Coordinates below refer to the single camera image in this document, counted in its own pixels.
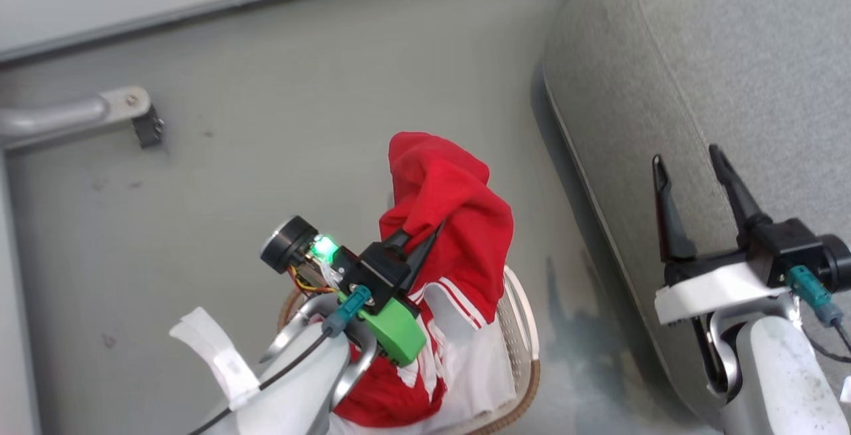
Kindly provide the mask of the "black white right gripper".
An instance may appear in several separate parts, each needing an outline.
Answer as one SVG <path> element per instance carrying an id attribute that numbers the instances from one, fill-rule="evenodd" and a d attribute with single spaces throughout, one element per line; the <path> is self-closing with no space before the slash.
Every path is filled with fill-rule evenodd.
<path id="1" fill-rule="evenodd" d="M 654 306 L 658 320 L 669 324 L 720 309 L 791 291 L 826 322 L 826 287 L 818 272 L 826 265 L 826 238 L 799 219 L 774 223 L 764 213 L 718 144 L 708 147 L 715 177 L 727 194 L 737 227 L 736 242 L 744 259 L 705 269 L 699 275 L 663 287 Z M 660 259 L 663 263 L 694 259 L 698 252 L 687 236 L 671 193 L 662 155 L 652 159 L 654 201 Z"/>

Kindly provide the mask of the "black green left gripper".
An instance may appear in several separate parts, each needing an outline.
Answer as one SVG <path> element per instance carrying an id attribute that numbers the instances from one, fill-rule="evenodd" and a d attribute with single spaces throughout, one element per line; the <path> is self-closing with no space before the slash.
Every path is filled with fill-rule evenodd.
<path id="1" fill-rule="evenodd" d="M 409 256 L 406 246 L 412 236 L 399 228 L 359 255 L 339 247 L 330 260 L 331 268 L 343 270 L 338 300 L 344 316 L 365 322 L 386 356 L 399 366 L 416 361 L 427 341 L 417 322 L 419 313 L 406 293 L 416 283 L 444 225 L 441 222 Z"/>

